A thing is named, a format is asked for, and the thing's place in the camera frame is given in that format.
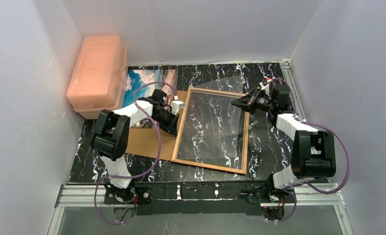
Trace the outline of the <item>wooden picture frame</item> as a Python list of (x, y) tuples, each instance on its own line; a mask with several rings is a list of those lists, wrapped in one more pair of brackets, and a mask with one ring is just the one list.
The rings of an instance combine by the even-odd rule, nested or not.
[(190, 87), (171, 161), (218, 171), (247, 171), (248, 113), (231, 104), (242, 93)]

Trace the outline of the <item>clear acrylic sheet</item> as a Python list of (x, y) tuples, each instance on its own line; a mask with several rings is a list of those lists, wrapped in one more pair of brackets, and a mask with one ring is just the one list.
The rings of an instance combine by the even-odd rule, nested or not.
[(176, 160), (239, 167), (248, 117), (230, 103), (244, 95), (243, 83), (234, 76), (188, 88)]

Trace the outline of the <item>beach landscape photo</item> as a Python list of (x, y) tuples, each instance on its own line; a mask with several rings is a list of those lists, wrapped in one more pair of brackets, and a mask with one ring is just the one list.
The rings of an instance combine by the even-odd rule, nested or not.
[(124, 114), (125, 107), (134, 105), (138, 98), (149, 97), (154, 89), (164, 91), (171, 103), (177, 95), (178, 72), (176, 70), (129, 70), (128, 78), (125, 80), (124, 100), (120, 109), (115, 110), (116, 114), (126, 116)]

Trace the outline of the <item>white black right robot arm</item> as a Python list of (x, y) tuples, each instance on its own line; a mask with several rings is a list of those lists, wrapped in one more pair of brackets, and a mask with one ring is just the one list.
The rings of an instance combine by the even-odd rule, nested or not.
[(269, 189), (289, 189), (307, 183), (307, 179), (327, 178), (336, 172), (334, 136), (320, 131), (298, 118), (291, 109), (293, 92), (286, 84), (277, 84), (268, 93), (268, 85), (253, 89), (231, 105), (253, 115), (267, 114), (270, 123), (293, 141), (291, 163), (271, 175)]

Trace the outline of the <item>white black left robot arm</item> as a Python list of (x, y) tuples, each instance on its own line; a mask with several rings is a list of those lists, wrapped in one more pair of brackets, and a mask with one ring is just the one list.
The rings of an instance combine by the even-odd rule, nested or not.
[(105, 164), (112, 186), (125, 189), (134, 179), (124, 158), (131, 127), (146, 118), (152, 122), (158, 138), (159, 158), (162, 149), (160, 131), (177, 136), (179, 110), (183, 108), (185, 102), (179, 100), (177, 96), (174, 96), (174, 100), (168, 104), (167, 94), (155, 89), (151, 96), (138, 98), (124, 108), (113, 111), (102, 110), (99, 113), (90, 145)]

